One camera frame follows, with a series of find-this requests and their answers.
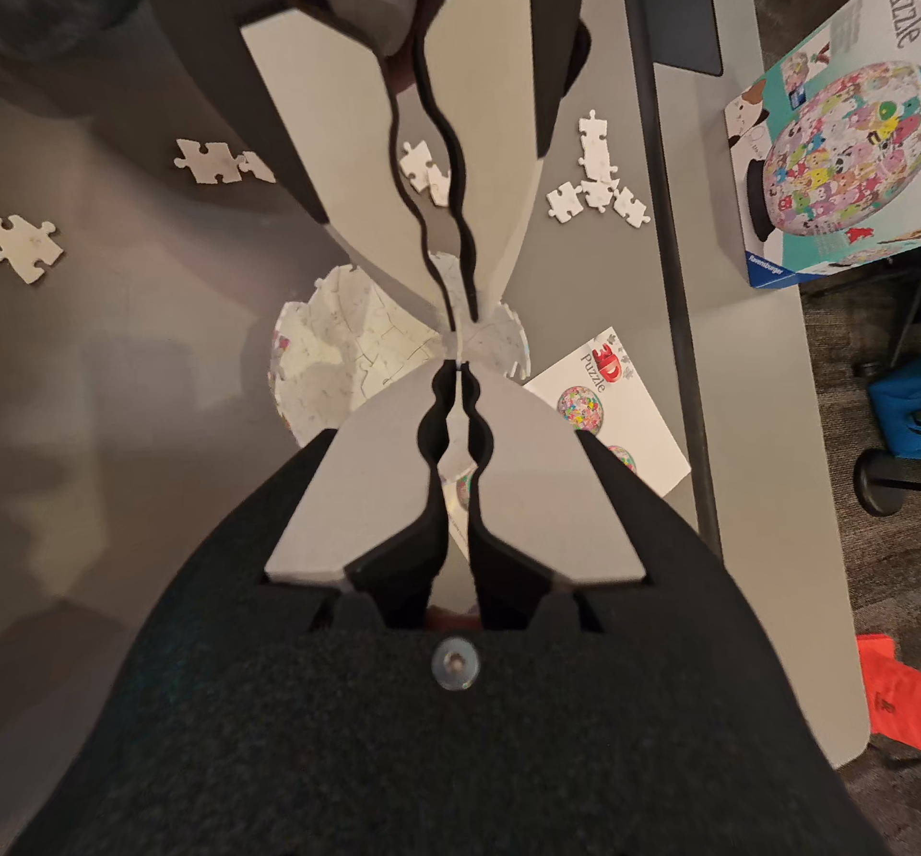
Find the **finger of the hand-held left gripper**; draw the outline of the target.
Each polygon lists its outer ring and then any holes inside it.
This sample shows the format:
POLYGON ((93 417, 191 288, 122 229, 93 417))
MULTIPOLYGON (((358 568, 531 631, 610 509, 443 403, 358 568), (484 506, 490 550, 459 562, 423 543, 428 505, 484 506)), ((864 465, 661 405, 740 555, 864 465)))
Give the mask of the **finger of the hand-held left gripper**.
POLYGON ((240 33, 330 236, 413 317, 454 331, 425 220, 397 174, 399 113, 374 50, 295 8, 245 24, 240 33))
POLYGON ((513 272, 543 169, 531 0, 441 0, 419 38, 423 106, 449 153, 464 293, 482 321, 513 272))

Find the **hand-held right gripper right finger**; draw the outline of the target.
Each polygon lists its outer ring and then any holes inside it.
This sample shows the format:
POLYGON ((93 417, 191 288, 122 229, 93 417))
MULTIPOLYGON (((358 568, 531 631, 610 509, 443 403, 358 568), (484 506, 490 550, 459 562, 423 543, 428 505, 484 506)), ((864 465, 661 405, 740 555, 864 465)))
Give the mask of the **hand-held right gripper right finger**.
POLYGON ((646 569, 578 432, 483 365, 460 367, 468 553, 483 627, 528 627, 544 597, 633 586, 646 569))

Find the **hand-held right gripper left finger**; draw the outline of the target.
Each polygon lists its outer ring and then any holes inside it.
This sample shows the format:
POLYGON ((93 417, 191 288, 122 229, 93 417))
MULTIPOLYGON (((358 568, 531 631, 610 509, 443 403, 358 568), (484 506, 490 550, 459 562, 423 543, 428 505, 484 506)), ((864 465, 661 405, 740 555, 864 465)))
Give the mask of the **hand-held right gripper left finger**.
POLYGON ((430 361, 331 433, 264 565, 269 584, 367 595, 388 627, 425 627, 449 551, 438 465, 456 382, 453 360, 430 361))

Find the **joined white puzzle strip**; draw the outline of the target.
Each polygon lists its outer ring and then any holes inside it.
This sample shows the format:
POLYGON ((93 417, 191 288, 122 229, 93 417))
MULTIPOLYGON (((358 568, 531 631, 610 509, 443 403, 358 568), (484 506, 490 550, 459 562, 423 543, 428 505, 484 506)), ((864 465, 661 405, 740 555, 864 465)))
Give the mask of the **joined white puzzle strip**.
POLYGON ((268 184, 277 182, 274 173, 254 151, 235 154, 221 141, 201 143, 178 138, 176 144, 179 156, 174 159, 175 167, 188 170, 198 185, 235 184, 245 176, 268 184))

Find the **partly built puzzle ball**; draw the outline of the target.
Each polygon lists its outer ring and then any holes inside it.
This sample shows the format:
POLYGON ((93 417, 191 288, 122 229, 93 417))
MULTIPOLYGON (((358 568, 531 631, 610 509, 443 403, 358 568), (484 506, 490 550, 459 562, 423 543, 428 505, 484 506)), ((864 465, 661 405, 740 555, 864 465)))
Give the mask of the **partly built puzzle ball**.
POLYGON ((472 323, 445 306, 422 321, 361 268, 343 265, 316 281, 306 302, 287 302, 272 332, 268 371, 277 411, 299 447, 338 428, 364 402, 409 372, 454 355, 523 382, 531 353, 517 313, 494 303, 472 323))

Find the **puzzle instruction sheet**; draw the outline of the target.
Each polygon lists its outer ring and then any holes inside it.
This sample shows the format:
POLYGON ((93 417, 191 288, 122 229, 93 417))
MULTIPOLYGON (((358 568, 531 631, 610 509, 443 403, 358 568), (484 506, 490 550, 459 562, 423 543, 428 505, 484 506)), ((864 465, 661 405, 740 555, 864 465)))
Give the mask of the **puzzle instruction sheet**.
MULTIPOLYGON (((511 319, 462 327, 460 356, 489 364, 512 382, 521 382, 531 370, 531 352, 523 326, 514 311, 511 319)), ((668 496, 690 475, 685 449, 680 447, 639 376, 626 346, 608 326, 592 339, 563 356, 562 345, 576 345, 585 322, 543 323, 536 342, 553 345, 547 351, 560 359, 532 375, 524 389, 545 402, 573 428, 587 431, 634 471, 656 494, 668 496)), ((467 487, 472 460, 464 451, 450 448, 440 475, 451 528, 460 551, 469 560, 467 537, 467 487)))

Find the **cluster of loose puzzle pieces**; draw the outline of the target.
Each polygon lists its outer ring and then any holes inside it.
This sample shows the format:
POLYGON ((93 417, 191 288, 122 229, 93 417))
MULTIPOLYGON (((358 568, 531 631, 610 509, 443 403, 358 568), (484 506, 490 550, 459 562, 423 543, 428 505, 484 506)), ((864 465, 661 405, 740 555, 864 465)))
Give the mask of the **cluster of loose puzzle pieces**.
POLYGON ((546 194, 548 217, 566 224, 583 212, 592 211, 598 215, 614 213, 637 230, 650 224, 648 206, 622 184, 618 167, 611 160, 608 121, 592 109, 579 118, 578 132, 581 180, 575 184, 562 183, 546 194))

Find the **printed puzzle box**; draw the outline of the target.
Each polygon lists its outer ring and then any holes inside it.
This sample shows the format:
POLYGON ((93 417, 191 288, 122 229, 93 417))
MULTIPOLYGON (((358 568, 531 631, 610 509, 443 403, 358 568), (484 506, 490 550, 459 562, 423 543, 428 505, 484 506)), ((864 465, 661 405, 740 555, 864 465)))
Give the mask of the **printed puzzle box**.
POLYGON ((724 110, 754 289, 920 246, 920 0, 849 0, 724 110))

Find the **blue bag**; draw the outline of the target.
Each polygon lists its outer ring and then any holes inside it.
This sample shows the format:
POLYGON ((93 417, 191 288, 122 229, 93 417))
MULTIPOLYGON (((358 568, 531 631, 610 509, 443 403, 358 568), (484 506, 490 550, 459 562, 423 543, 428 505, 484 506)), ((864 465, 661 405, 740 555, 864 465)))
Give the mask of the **blue bag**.
POLYGON ((870 383, 868 395, 889 452, 920 459, 920 357, 870 383))

